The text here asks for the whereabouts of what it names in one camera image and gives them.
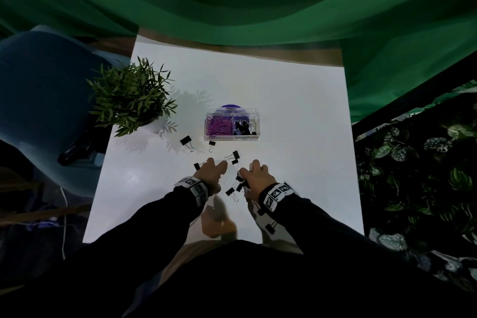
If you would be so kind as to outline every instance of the blue chair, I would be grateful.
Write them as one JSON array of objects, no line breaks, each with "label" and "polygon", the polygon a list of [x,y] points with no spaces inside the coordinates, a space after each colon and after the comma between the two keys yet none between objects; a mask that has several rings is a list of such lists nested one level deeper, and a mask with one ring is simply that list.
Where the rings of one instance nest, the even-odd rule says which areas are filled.
[{"label": "blue chair", "polygon": [[101,64],[128,63],[45,26],[2,40],[0,139],[64,189],[93,197],[103,156],[93,153],[68,166],[57,159],[86,131],[94,104],[86,79],[97,77]]}]

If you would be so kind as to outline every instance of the black metal frame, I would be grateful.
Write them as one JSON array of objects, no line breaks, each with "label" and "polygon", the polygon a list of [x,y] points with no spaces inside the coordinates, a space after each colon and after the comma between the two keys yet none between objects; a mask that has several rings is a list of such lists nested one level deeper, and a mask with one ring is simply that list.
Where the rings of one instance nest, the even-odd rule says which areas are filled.
[{"label": "black metal frame", "polygon": [[353,138],[389,122],[416,107],[425,107],[434,98],[477,78],[477,51],[451,65],[426,82],[366,116],[352,126]]}]

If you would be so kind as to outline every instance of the hand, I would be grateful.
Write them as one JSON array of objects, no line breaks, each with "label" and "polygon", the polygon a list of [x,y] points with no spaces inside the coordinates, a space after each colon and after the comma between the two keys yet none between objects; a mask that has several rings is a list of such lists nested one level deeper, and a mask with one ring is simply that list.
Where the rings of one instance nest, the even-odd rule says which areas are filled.
[{"label": "hand", "polygon": [[196,171],[194,177],[201,179],[210,188],[210,195],[217,194],[221,188],[218,184],[218,179],[227,171],[227,161],[222,161],[217,166],[213,158],[209,157],[207,162]]},{"label": "hand", "polygon": [[255,159],[252,162],[252,171],[248,171],[246,168],[240,169],[240,175],[247,180],[250,185],[250,191],[245,193],[245,198],[253,200],[259,203],[259,195],[272,183],[276,183],[277,180],[268,173],[268,166],[263,165],[260,167],[260,161]]}]

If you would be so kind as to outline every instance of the white pot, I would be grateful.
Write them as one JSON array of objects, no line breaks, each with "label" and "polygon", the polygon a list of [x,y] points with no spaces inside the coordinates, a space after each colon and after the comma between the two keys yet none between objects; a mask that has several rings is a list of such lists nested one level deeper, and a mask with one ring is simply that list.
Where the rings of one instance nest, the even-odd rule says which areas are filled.
[{"label": "white pot", "polygon": [[167,123],[167,117],[162,116],[162,117],[159,117],[157,120],[152,121],[148,123],[147,125],[141,126],[139,128],[146,129],[149,132],[157,134],[164,129],[166,123]]}]

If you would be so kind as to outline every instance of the leafy patterned fabric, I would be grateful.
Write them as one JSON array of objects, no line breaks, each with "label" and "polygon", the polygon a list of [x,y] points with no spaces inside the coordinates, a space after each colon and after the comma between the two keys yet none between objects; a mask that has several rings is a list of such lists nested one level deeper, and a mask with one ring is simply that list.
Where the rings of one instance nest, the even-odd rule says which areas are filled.
[{"label": "leafy patterned fabric", "polygon": [[368,236],[477,291],[477,94],[393,121],[355,152]]}]

